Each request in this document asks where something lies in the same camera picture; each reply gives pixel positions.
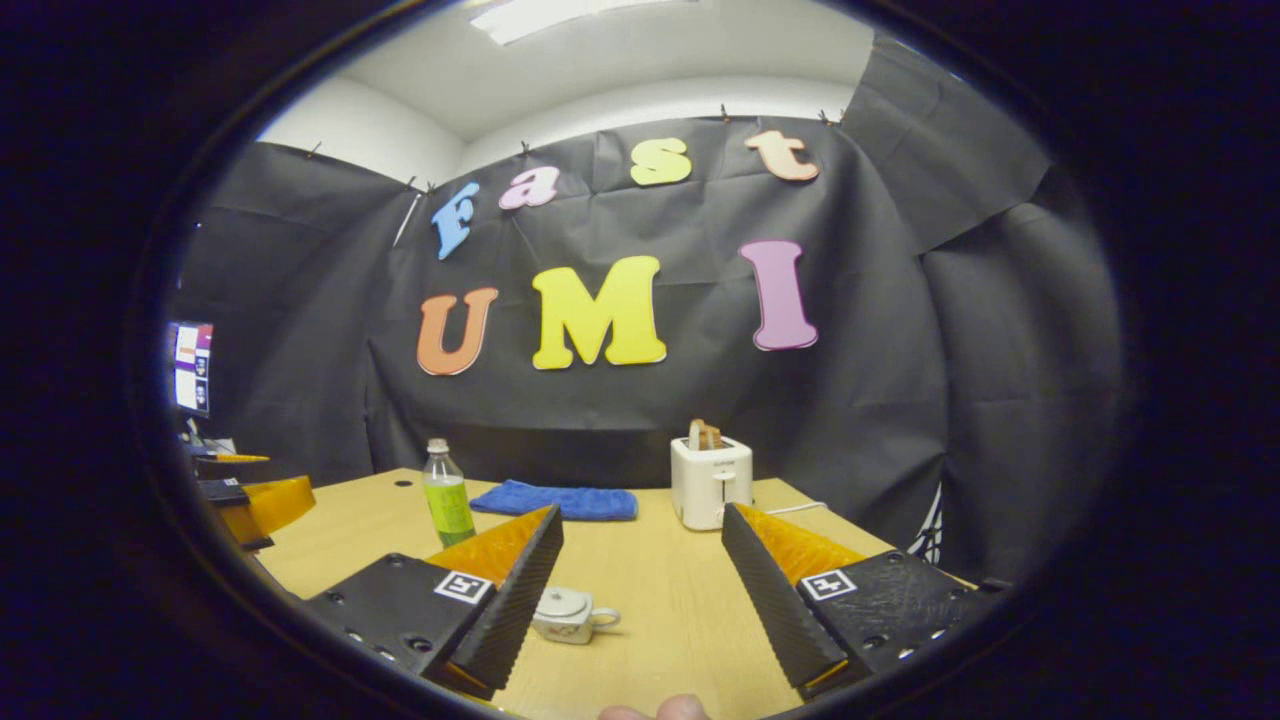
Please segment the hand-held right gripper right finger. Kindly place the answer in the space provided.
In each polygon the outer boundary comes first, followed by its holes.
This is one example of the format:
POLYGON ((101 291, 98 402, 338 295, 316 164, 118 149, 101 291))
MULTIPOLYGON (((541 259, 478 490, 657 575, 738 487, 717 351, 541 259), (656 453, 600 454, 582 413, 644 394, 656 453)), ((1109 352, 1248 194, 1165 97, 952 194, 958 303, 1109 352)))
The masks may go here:
POLYGON ((724 506, 721 539, 805 701, 904 665, 1009 589, 969 585, 901 550, 865 556, 742 503, 724 506))

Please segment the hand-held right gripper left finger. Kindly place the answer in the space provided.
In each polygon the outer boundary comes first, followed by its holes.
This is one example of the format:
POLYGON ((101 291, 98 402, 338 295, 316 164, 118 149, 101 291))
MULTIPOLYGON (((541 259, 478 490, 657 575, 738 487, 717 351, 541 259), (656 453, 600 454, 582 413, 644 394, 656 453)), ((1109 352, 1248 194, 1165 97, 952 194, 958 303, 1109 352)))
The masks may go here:
POLYGON ((508 684, 563 541, 553 503, 428 559, 387 553, 303 605, 381 665, 489 701, 508 684))

